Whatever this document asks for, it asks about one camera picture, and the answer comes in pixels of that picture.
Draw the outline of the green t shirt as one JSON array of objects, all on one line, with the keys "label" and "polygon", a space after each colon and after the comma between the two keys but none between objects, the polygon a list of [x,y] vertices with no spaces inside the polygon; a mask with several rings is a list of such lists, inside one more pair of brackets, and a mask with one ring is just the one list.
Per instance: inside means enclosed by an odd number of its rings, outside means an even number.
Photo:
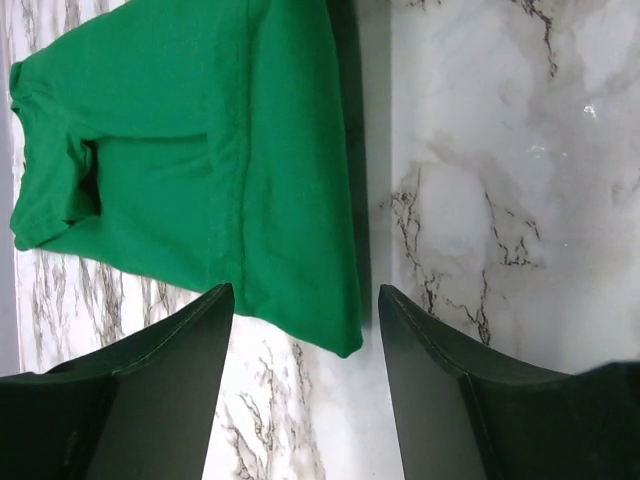
[{"label": "green t shirt", "polygon": [[327,1],[130,1],[13,64],[15,245],[186,290],[347,357],[363,343]]}]

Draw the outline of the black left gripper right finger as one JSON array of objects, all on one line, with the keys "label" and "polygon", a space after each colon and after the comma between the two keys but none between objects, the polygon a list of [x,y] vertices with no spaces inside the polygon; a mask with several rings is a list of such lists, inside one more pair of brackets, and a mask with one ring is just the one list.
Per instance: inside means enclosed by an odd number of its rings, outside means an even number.
[{"label": "black left gripper right finger", "polygon": [[378,310],[408,479],[635,479],[639,365],[576,375],[517,360],[381,287]]}]

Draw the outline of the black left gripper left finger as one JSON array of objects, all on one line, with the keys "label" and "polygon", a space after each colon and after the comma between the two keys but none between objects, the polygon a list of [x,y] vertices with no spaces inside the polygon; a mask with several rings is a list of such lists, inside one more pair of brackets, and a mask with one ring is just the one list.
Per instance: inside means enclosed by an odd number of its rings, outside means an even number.
[{"label": "black left gripper left finger", "polygon": [[104,348],[2,378],[2,478],[201,478],[233,311],[216,286]]}]

